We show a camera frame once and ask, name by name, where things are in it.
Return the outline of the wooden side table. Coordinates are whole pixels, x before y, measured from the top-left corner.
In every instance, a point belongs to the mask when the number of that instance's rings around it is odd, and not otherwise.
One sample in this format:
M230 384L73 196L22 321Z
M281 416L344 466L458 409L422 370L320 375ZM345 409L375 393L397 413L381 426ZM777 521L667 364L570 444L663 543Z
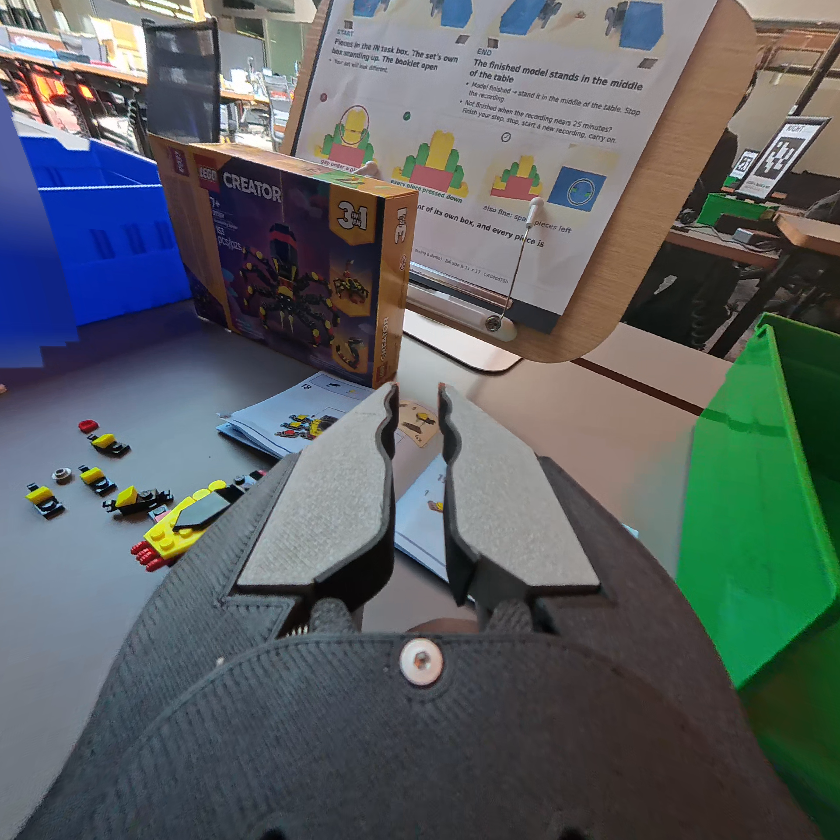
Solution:
M732 236L719 233L713 227L697 225L672 227L665 242L762 269L775 267L783 255L796 248L818 255L839 257L838 224L785 212L777 213L773 220L780 230L780 239L775 248L761 249L745 245Z

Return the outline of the yellow black lego spider body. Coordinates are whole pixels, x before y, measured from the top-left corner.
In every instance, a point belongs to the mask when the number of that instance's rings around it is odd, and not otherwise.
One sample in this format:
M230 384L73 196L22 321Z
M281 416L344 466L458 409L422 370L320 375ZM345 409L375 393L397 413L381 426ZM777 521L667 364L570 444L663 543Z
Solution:
M172 566L236 501L259 482L267 471L256 469L233 482L218 479L194 491L173 509L155 513L152 527L130 553L148 572Z

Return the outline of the black white tag sign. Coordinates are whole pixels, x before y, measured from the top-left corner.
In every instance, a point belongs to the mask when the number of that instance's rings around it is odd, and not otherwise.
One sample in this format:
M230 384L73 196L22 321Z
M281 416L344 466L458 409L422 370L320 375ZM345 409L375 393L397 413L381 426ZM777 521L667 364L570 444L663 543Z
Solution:
M751 164L736 196L762 203L776 193L781 179L831 121L831 117L788 116Z

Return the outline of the black mesh office chair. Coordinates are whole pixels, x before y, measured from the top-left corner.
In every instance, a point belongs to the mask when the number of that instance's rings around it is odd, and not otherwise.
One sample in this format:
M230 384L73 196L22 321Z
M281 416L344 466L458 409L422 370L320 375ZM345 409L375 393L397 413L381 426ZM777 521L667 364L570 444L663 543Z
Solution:
M217 21L142 22L149 134L183 143L217 143L221 92Z

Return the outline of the metal storage shelving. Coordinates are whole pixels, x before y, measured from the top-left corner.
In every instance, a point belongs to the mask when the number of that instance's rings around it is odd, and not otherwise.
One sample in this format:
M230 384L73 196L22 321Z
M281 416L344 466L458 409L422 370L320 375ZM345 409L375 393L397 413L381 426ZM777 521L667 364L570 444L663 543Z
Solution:
M151 156L144 32L110 2L1 2L2 93L13 112Z

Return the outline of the purple yellow lego set box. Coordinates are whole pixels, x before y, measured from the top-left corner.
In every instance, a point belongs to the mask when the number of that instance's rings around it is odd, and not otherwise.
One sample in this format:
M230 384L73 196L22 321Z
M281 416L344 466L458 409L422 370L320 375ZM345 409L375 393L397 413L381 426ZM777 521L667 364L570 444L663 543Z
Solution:
M350 382L396 377L418 192L150 135L196 313Z

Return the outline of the yellow black lego leg assembly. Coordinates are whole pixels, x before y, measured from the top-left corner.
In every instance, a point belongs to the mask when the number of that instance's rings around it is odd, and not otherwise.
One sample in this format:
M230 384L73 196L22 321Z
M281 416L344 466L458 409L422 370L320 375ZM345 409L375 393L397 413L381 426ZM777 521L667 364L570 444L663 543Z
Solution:
M101 506L106 512L125 518L157 508L167 509L172 502L173 495L169 490L137 490L136 486L130 486Z

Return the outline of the grey office chair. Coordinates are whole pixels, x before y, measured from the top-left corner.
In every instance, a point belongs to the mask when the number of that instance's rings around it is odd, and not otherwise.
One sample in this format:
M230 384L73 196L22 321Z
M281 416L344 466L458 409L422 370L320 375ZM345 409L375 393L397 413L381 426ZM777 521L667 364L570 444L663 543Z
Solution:
M290 86L288 77L262 71L257 74L255 90L268 100L269 136L274 151L280 152L291 113L294 87Z

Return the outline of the green plastic bin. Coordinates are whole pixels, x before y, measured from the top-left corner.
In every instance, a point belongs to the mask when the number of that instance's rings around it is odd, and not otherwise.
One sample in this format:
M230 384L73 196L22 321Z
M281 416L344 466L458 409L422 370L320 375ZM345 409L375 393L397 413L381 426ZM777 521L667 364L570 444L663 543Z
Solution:
M696 422L676 575L760 746L839 835L839 337L765 313Z

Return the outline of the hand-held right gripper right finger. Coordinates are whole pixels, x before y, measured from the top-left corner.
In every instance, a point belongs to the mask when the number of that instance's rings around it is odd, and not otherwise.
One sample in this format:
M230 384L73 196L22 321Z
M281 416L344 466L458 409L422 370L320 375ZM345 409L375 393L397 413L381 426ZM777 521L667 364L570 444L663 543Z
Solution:
M437 391L444 436L444 548L458 605L532 604L601 581L533 450L452 385Z

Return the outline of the blue plastic bin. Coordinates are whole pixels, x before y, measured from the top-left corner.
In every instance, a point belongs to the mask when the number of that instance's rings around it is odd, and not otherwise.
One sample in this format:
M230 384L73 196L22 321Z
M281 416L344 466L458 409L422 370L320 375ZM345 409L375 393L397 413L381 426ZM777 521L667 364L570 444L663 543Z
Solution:
M191 297L156 163L97 140L21 142L78 326Z

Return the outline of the small green bin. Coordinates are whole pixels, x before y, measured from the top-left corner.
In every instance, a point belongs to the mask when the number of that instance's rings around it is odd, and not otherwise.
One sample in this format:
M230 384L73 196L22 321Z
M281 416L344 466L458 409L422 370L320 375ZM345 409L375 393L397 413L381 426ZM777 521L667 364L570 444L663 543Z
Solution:
M780 209L779 203L756 203L725 192L711 192L698 213L696 224L715 228L721 233L734 233L737 228L748 228L751 224L762 229L762 225L772 225Z

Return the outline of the wooden document stand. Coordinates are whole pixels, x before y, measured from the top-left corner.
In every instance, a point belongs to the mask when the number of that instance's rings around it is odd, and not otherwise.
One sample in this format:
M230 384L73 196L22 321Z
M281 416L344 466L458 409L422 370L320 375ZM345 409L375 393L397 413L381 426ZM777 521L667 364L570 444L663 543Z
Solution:
M318 4L309 31L299 76L305 85L329 3ZM474 293L419 268L412 256L407 333L452 354L459 353L456 333L463 333L531 361L562 362L589 353L614 331L753 73L758 41L749 12L740 2L715 3L564 312L553 316L513 302L512 287L506 299ZM283 143L294 155L301 111L295 99Z

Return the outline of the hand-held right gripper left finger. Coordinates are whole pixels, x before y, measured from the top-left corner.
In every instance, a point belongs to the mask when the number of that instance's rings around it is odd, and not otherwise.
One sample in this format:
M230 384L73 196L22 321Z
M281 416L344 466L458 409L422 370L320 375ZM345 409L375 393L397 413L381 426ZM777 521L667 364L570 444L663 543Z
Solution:
M236 588L323 598L355 613L394 568L393 458L399 386L367 396L292 461L254 538Z

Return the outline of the lego instruction booklet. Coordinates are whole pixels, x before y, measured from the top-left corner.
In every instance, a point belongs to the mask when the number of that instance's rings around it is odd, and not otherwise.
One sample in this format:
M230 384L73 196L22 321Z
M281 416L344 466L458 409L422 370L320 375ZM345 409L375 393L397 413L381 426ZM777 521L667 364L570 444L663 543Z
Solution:
M230 416L224 425L226 434L246 440L266 454L276 456L278 466L286 471L280 488L269 501L268 511L293 466L292 459L373 392L319 373ZM446 473L443 447L438 403L437 408L428 409L424 404L400 396L392 462L394 560L395 550L400 550L425 563L428 569L448 583L443 516ZM606 572L597 568L594 543L585 542L582 521L573 522L571 497L561 498L560 473L556 465L546 458L539 458L539 461L599 576L599 592L606 584ZM265 517L258 525L256 537Z

